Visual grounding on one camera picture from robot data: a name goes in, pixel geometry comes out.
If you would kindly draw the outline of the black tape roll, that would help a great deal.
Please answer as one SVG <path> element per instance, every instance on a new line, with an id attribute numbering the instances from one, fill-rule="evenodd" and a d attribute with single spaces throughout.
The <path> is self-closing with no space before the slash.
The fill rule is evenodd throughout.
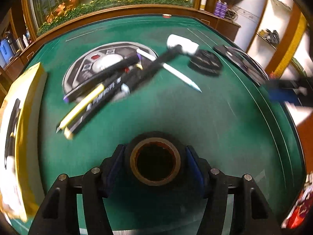
<path id="1" fill-rule="evenodd" d="M 136 136 L 124 152 L 126 175 L 141 187 L 178 187 L 186 176 L 185 145 L 160 132 Z"/>

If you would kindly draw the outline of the yellow cardboard tray box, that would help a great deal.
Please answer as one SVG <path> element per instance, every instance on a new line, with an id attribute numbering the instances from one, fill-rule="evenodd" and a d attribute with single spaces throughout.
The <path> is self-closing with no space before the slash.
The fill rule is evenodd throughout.
<path id="1" fill-rule="evenodd" d="M 29 67 L 11 85 L 1 106 L 1 212 L 26 223 L 45 193 L 38 157 L 39 113 L 47 72 Z"/>

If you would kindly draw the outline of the blue water jug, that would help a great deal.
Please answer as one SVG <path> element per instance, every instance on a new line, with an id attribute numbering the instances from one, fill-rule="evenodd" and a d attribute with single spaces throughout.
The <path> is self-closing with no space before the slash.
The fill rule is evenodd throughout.
<path id="1" fill-rule="evenodd" d="M 6 63 L 9 64 L 14 54 L 6 39 L 1 40 L 1 53 Z"/>

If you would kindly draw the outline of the white pen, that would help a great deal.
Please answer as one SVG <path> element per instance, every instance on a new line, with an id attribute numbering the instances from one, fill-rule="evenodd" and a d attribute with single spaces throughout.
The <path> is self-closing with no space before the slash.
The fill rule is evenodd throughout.
<path id="1" fill-rule="evenodd" d="M 152 56 L 151 54 L 149 54 L 149 53 L 147 53 L 147 52 L 145 52 L 139 48 L 136 51 L 138 54 L 149 59 L 150 61 L 155 61 L 157 59 L 156 57 Z M 177 78 L 181 79 L 183 82 L 185 82 L 187 85 L 189 85 L 190 87 L 192 87 L 196 91 L 202 92 L 201 89 L 199 88 L 199 86 L 194 81 L 192 81 L 190 78 L 188 78 L 187 76 L 182 74 L 180 71 L 176 70 L 175 68 L 168 65 L 167 63 L 163 63 L 162 67 L 165 70 L 167 70 L 168 72 L 170 72 L 171 74 L 173 74 L 174 76 L 176 76 Z"/>

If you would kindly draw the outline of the small red white token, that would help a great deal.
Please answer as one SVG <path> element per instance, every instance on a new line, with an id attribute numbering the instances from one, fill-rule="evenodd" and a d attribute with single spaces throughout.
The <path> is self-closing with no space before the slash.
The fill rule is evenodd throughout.
<path id="1" fill-rule="evenodd" d="M 171 18 L 171 14 L 163 14 L 162 17 L 169 19 L 169 18 Z"/>

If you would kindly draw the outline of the black round fan part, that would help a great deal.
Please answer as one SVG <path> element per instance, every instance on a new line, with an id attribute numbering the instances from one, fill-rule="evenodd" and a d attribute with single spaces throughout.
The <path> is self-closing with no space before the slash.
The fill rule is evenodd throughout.
<path id="1" fill-rule="evenodd" d="M 191 56 L 188 67 L 202 75 L 219 76 L 223 65 L 216 54 L 199 49 Z"/>

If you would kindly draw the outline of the black marker pen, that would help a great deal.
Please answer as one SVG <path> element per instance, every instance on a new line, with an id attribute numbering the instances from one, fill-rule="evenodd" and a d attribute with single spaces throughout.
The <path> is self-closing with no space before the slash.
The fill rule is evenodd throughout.
<path id="1" fill-rule="evenodd" d="M 97 84 L 105 81 L 110 76 L 114 75 L 115 73 L 120 73 L 124 71 L 126 68 L 135 65 L 139 62 L 140 56 L 138 54 L 132 55 L 114 65 L 102 70 L 101 72 L 91 76 L 89 79 L 85 80 L 83 83 L 78 85 L 77 87 L 73 88 L 69 93 L 67 93 L 63 100 L 66 103 L 72 102 L 76 100 L 79 96 L 96 86 Z"/>

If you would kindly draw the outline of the white plastic cup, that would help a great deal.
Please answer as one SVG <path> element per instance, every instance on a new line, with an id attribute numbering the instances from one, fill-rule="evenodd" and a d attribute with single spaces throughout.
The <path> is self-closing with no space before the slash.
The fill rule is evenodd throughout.
<path id="1" fill-rule="evenodd" d="M 172 48 L 177 45 L 181 46 L 182 53 L 185 55 L 194 55 L 199 49 L 199 45 L 190 39 L 171 34 L 167 39 L 167 47 Z"/>

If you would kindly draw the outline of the round mahjong table control panel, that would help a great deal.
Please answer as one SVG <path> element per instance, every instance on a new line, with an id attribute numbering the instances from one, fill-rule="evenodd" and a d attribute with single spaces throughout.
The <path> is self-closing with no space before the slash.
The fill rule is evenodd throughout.
<path id="1" fill-rule="evenodd" d="M 130 41 L 106 43 L 89 50 L 77 58 L 64 75 L 64 93 L 70 93 L 95 74 L 136 54 L 137 49 L 141 49 L 155 58 L 157 57 L 157 53 L 153 49 L 143 44 Z"/>

